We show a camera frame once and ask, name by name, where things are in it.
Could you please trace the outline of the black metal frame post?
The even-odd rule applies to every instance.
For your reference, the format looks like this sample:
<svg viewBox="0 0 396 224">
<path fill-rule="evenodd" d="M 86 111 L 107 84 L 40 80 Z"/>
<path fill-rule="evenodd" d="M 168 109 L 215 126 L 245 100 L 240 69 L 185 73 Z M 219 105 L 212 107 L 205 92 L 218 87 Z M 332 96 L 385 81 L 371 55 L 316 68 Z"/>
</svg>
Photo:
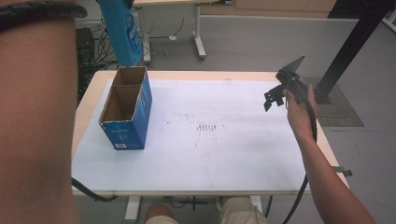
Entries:
<svg viewBox="0 0 396 224">
<path fill-rule="evenodd" d="M 329 104 L 331 102 L 329 95 L 333 87 L 357 56 L 375 28 L 386 16 L 395 1 L 374 0 L 365 10 L 324 76 L 315 87 L 314 93 L 318 104 Z"/>
</svg>

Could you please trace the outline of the blue bottle with white cap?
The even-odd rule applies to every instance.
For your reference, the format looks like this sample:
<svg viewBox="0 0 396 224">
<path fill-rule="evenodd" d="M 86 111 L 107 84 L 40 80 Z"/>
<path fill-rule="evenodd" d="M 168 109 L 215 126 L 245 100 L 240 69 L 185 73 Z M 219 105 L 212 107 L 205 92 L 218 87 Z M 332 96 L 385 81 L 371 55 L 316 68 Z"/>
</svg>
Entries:
<svg viewBox="0 0 396 224">
<path fill-rule="evenodd" d="M 143 50 L 132 9 L 123 0 L 97 0 L 119 65 L 136 66 Z"/>
</svg>

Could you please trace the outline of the person's right hand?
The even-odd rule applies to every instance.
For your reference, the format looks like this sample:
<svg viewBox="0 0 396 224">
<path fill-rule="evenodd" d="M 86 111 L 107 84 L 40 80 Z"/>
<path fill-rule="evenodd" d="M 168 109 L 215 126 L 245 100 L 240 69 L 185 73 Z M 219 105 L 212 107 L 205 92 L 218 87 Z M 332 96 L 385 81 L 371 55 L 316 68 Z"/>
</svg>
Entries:
<svg viewBox="0 0 396 224">
<path fill-rule="evenodd" d="M 283 91 L 288 105 L 288 121 L 297 139 L 313 138 L 311 117 L 305 104 L 297 104 L 290 91 Z"/>
</svg>

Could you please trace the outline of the dark grey floor mat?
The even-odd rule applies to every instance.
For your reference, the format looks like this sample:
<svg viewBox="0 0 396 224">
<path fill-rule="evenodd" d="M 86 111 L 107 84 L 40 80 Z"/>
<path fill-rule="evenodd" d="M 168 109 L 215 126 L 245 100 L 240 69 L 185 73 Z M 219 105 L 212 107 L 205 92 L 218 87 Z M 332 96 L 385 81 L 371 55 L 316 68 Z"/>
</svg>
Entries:
<svg viewBox="0 0 396 224">
<path fill-rule="evenodd" d="M 335 85 L 328 101 L 318 104 L 318 122 L 321 127 L 363 127 L 360 117 L 341 89 Z"/>
</svg>

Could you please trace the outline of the grey clip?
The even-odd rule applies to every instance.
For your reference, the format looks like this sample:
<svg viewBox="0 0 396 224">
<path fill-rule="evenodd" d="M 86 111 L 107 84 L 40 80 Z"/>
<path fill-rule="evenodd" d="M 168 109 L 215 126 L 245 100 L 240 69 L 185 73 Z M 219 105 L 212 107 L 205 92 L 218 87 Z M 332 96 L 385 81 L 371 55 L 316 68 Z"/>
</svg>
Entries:
<svg viewBox="0 0 396 224">
<path fill-rule="evenodd" d="M 336 173 L 343 174 L 345 177 L 353 176 L 351 170 L 346 170 L 343 166 L 332 167 Z"/>
</svg>

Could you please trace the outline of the wooden cabinet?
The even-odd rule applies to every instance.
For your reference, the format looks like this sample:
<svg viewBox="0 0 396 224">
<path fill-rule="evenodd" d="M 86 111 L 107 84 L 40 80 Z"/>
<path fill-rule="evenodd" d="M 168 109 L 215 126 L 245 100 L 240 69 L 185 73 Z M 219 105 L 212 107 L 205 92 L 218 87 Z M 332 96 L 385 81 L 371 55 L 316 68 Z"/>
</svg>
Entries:
<svg viewBox="0 0 396 224">
<path fill-rule="evenodd" d="M 202 4 L 203 15 L 327 18 L 337 0 L 228 0 Z"/>
</svg>

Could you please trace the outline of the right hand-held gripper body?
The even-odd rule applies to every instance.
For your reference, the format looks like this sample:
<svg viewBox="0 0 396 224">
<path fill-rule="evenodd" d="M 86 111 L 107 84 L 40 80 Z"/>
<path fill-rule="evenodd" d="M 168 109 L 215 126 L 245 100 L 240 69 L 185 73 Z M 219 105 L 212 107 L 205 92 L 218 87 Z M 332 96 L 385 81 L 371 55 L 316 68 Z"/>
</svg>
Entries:
<svg viewBox="0 0 396 224">
<path fill-rule="evenodd" d="M 296 60 L 284 65 L 276 73 L 276 79 L 280 81 L 284 89 L 294 95 L 298 105 L 304 102 L 308 92 L 306 81 L 296 73 L 303 60 L 304 55 L 301 55 Z"/>
</svg>

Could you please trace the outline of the person's beige shorts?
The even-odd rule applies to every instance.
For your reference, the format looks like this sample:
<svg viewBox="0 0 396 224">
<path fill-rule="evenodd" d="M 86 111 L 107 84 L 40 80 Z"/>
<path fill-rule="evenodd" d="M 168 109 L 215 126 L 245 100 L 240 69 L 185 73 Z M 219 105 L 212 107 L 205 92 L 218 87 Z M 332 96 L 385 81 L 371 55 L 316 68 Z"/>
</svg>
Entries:
<svg viewBox="0 0 396 224">
<path fill-rule="evenodd" d="M 219 224 L 269 224 L 265 215 L 247 197 L 217 198 L 217 208 L 220 210 Z M 153 217 L 145 224 L 180 224 L 176 218 L 165 216 Z"/>
</svg>

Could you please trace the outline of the black box on floor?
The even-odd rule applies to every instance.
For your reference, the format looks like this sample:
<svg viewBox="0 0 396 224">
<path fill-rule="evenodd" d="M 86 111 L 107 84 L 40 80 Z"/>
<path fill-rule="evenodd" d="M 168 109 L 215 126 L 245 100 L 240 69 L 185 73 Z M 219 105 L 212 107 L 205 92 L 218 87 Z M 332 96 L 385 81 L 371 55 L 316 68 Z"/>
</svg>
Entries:
<svg viewBox="0 0 396 224">
<path fill-rule="evenodd" d="M 89 28 L 76 30 L 79 63 L 89 63 L 94 59 L 94 38 Z"/>
</svg>

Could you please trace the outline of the person's bare knee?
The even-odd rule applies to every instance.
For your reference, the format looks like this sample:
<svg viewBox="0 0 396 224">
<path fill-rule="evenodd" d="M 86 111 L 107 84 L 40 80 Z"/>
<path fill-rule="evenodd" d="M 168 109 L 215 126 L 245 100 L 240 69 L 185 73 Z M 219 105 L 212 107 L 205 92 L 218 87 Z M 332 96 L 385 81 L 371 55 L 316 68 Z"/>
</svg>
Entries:
<svg viewBox="0 0 396 224">
<path fill-rule="evenodd" d="M 148 207 L 148 210 L 145 215 L 145 220 L 148 221 L 153 217 L 159 217 L 159 216 L 165 216 L 170 218 L 175 217 L 172 211 L 167 206 L 163 204 L 155 203 Z"/>
</svg>

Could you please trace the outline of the white-legged background table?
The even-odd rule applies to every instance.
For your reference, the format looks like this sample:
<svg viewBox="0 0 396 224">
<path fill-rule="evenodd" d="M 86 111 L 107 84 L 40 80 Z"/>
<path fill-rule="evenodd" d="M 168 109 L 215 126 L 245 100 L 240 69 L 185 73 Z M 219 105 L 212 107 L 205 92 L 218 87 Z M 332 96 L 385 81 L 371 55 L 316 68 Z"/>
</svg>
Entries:
<svg viewBox="0 0 396 224">
<path fill-rule="evenodd" d="M 143 61 L 151 62 L 150 36 L 146 27 L 146 13 L 152 18 L 171 18 L 176 15 L 191 14 L 195 18 L 195 28 L 192 32 L 198 56 L 203 60 L 206 57 L 205 48 L 201 39 L 201 4 L 212 4 L 218 0 L 134 0 L 133 8 L 137 11 L 140 22 L 139 31 L 142 35 Z"/>
</svg>

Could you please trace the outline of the blue cardboard box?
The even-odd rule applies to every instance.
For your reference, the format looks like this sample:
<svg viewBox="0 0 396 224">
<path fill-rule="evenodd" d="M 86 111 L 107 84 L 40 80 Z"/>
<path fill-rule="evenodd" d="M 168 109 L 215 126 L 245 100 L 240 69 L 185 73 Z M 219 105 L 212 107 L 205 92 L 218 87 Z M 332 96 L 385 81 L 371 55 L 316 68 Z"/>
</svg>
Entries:
<svg viewBox="0 0 396 224">
<path fill-rule="evenodd" d="M 145 147 L 151 105 L 147 68 L 120 67 L 99 118 L 102 130 L 116 150 Z"/>
</svg>

